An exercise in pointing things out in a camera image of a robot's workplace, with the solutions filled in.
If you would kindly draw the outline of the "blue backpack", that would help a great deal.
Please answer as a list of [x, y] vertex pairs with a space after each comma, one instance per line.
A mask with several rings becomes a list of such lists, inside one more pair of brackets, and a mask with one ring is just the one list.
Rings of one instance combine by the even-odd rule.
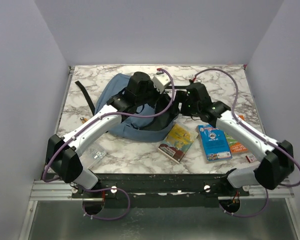
[[[96, 115], [110, 97], [118, 94], [121, 90], [128, 86], [129, 80], [129, 75], [122, 73], [115, 75], [108, 82], [95, 104], [92, 102], [86, 88], [79, 81], [76, 81], [75, 84], [83, 92], [92, 114]], [[137, 108], [135, 117], [123, 116], [122, 118], [124, 121], [108, 130], [108, 132], [117, 137], [137, 142], [160, 142], [170, 132], [174, 125], [174, 120], [179, 116], [179, 106], [171, 105], [166, 112], [156, 117], [144, 118], [144, 116], [152, 116], [161, 112], [169, 102], [170, 97], [167, 96], [161, 98], [154, 108], [147, 104], [145, 106], [140, 106]]]

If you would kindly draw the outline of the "yellow Brideshead Revisited book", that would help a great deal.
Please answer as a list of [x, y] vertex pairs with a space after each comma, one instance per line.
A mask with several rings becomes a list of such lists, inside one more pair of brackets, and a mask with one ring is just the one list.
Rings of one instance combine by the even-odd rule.
[[184, 124], [175, 123], [157, 149], [163, 155], [179, 164], [197, 137], [198, 132], [196, 130]]

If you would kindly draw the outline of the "blue paperback book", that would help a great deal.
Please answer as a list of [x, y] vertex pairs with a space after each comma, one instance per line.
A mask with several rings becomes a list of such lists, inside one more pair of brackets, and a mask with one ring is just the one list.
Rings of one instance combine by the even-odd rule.
[[230, 147], [222, 130], [207, 123], [198, 125], [197, 130], [208, 162], [232, 158]]

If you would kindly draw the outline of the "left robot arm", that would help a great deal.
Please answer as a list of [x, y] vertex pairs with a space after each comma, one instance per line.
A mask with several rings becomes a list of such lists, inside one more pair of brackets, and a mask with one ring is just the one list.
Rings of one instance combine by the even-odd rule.
[[106, 132], [138, 142], [163, 140], [179, 115], [175, 95], [166, 92], [168, 86], [175, 86], [173, 78], [162, 68], [153, 77], [140, 71], [117, 74], [101, 93], [92, 118], [62, 137], [49, 138], [42, 179], [48, 183], [47, 172], [52, 169], [57, 179], [80, 185], [89, 197], [97, 197], [99, 178], [80, 157]]

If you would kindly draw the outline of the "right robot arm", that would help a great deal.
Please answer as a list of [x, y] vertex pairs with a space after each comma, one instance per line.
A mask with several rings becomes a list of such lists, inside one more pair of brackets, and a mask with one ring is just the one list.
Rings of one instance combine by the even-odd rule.
[[181, 106], [183, 116], [199, 117], [201, 121], [224, 131], [243, 144], [260, 162], [258, 167], [228, 171], [220, 183], [220, 191], [224, 195], [231, 196], [243, 186], [261, 185], [267, 190], [274, 190], [294, 171], [291, 143], [286, 140], [278, 142], [260, 131], [253, 135], [253, 127], [243, 123], [228, 105], [211, 100], [204, 84], [196, 82], [185, 90], [177, 90], [174, 103]]

